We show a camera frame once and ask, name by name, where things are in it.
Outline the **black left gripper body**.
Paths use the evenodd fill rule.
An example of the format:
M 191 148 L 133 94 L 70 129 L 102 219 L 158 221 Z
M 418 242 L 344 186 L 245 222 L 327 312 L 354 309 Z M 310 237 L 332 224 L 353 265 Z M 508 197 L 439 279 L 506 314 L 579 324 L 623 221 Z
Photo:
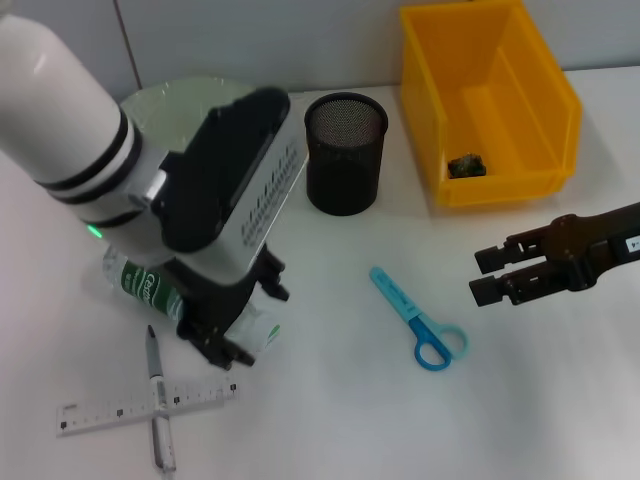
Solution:
M 217 327 L 220 332 L 225 332 L 238 318 L 257 283 L 258 257 L 249 271 L 231 285 L 210 280 L 182 262 L 172 261 L 172 284 L 184 302 L 181 320 Z

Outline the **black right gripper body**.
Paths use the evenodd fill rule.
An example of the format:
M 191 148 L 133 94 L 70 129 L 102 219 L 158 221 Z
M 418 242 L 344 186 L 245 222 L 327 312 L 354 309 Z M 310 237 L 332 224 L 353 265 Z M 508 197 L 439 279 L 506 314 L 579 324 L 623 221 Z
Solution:
M 569 214 L 550 224 L 547 261 L 562 272 L 566 289 L 593 287 L 608 270 L 639 260 L 639 205 L 593 216 Z

